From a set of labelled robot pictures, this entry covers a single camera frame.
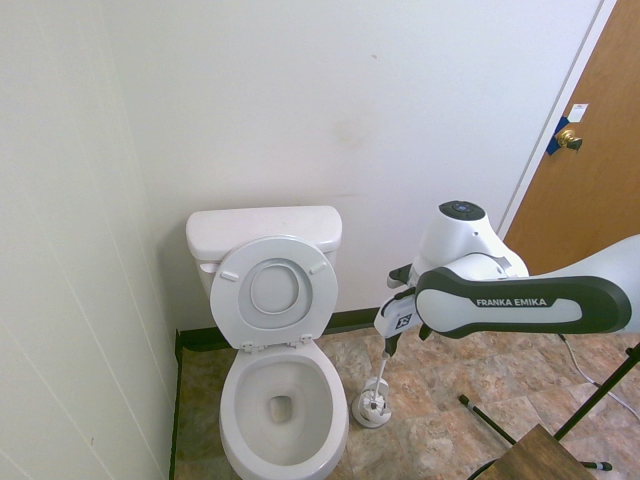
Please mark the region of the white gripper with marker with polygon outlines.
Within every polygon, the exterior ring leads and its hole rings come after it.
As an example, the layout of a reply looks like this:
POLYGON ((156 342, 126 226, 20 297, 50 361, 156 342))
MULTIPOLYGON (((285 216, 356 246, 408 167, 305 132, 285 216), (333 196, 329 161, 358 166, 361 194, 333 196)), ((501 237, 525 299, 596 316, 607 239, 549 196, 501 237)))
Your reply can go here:
POLYGON ((412 291, 394 295, 379 309, 374 327, 382 337, 388 337, 384 343, 386 357, 396 353, 399 334, 417 324, 415 294, 412 291))

